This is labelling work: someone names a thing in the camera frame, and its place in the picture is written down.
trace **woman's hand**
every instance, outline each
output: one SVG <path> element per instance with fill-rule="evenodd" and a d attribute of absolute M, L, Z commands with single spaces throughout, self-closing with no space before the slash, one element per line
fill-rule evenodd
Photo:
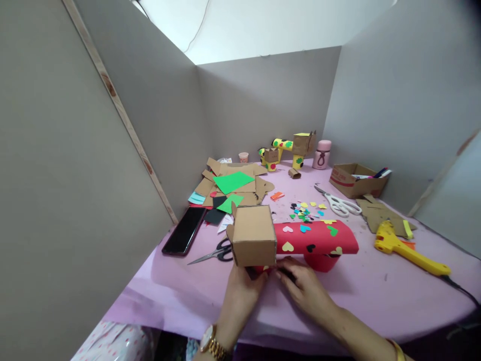
<path fill-rule="evenodd" d="M 232 350 L 257 304 L 268 275 L 263 272 L 251 280 L 244 267 L 232 266 L 224 303 L 217 321 L 217 341 Z"/>
<path fill-rule="evenodd" d="M 284 268 L 295 277 L 296 283 L 276 270 L 277 277 L 297 306 L 319 326 L 329 325 L 339 313 L 339 307 L 321 285 L 314 270 L 290 256 L 277 261 L 277 268 Z"/>

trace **light blue paper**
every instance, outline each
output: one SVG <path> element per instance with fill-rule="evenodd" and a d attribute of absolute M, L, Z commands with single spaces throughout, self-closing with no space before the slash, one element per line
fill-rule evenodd
<path fill-rule="evenodd" d="M 192 194 L 189 197 L 189 202 L 193 204 L 202 205 L 204 201 L 205 201 L 205 197 L 201 196 L 199 193 L 196 193 L 196 192 L 192 192 Z"/>

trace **green paper square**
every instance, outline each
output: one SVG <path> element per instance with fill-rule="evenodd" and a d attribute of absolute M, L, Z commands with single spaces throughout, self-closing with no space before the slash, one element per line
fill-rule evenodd
<path fill-rule="evenodd" d="M 232 202 L 235 203 L 235 206 L 238 207 L 241 204 L 244 197 L 238 196 L 236 194 L 230 195 L 224 203 L 217 207 L 218 210 L 231 214 L 232 213 Z"/>
<path fill-rule="evenodd" d="M 229 194 L 246 184 L 253 182 L 254 178 L 242 172 L 233 173 L 221 177 L 214 177 L 214 182 L 224 194 Z"/>

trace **smartphone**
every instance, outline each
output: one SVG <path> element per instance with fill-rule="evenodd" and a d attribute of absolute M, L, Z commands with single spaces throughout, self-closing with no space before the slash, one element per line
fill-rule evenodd
<path fill-rule="evenodd" d="M 197 234 L 206 210 L 206 208 L 189 207 L 162 248 L 162 253 L 185 256 Z"/>

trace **paper cup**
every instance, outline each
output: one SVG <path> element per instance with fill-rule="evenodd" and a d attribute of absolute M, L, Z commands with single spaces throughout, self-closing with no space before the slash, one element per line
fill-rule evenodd
<path fill-rule="evenodd" d="M 239 153 L 239 159 L 241 163 L 247 163 L 249 161 L 249 153 Z"/>

